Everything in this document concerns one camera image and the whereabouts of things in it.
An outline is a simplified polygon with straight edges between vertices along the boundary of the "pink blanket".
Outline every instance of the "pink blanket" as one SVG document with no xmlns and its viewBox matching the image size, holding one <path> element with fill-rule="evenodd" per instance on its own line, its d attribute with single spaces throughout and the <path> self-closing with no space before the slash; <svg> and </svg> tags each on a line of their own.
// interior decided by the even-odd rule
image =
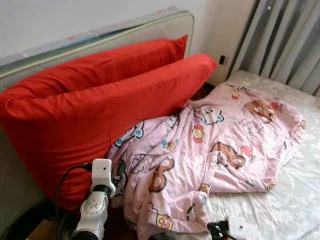
<svg viewBox="0 0 320 240">
<path fill-rule="evenodd" d="M 179 114 L 144 120 L 107 153 L 140 240 L 166 231 L 199 233 L 212 220 L 209 193 L 266 192 L 295 154 L 306 122 L 267 93 L 231 82 Z"/>
</svg>

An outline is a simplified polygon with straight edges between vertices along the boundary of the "white wall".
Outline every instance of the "white wall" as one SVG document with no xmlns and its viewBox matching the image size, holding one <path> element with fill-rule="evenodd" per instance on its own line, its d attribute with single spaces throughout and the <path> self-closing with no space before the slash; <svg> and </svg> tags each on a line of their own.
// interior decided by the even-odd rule
<svg viewBox="0 0 320 240">
<path fill-rule="evenodd" d="M 0 58 L 169 6 L 195 17 L 191 54 L 207 51 L 220 0 L 0 0 Z"/>
<path fill-rule="evenodd" d="M 227 80 L 255 2 L 256 0 L 220 0 L 215 5 L 207 52 L 217 62 L 221 55 L 226 56 L 227 61 L 218 65 L 208 81 L 210 84 L 216 86 Z"/>
</svg>

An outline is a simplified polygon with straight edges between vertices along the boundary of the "pillowcase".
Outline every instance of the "pillowcase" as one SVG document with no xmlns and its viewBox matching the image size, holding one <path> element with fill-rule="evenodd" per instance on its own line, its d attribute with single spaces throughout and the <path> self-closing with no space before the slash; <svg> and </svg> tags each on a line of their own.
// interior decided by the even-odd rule
<svg viewBox="0 0 320 240">
<path fill-rule="evenodd" d="M 46 98 L 130 78 L 182 60 L 187 39 L 157 39 L 77 58 L 19 82 L 14 94 Z"/>
<path fill-rule="evenodd" d="M 53 199 L 69 168 L 103 158 L 118 138 L 143 119 L 178 111 L 216 67 L 201 54 L 109 84 L 96 86 L 95 80 L 86 83 L 93 87 L 83 89 L 82 83 L 78 89 L 70 83 L 77 88 L 70 92 L 54 81 L 40 84 L 43 88 L 28 85 L 31 77 L 0 95 L 0 124 L 38 185 Z M 79 77 L 79 82 L 90 79 Z M 21 95 L 25 86 L 27 95 Z M 60 190 L 59 206 L 77 208 L 90 185 L 90 172 L 72 171 Z"/>
</svg>

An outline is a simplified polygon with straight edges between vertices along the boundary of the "gray curtain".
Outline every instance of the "gray curtain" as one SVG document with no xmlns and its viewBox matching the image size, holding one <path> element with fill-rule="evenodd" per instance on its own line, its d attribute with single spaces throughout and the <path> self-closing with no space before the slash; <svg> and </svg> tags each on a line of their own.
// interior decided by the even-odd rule
<svg viewBox="0 0 320 240">
<path fill-rule="evenodd" d="M 260 0 L 231 73 L 237 70 L 319 95 L 320 0 Z"/>
</svg>

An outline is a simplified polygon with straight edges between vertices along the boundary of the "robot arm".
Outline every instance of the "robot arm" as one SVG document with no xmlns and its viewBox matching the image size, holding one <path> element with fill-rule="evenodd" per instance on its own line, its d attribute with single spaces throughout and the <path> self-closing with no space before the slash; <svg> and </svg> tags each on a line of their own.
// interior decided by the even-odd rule
<svg viewBox="0 0 320 240">
<path fill-rule="evenodd" d="M 116 192 L 111 181 L 111 160 L 97 158 L 92 163 L 91 194 L 81 205 L 81 218 L 72 240 L 102 240 L 108 217 L 109 198 Z"/>
</svg>

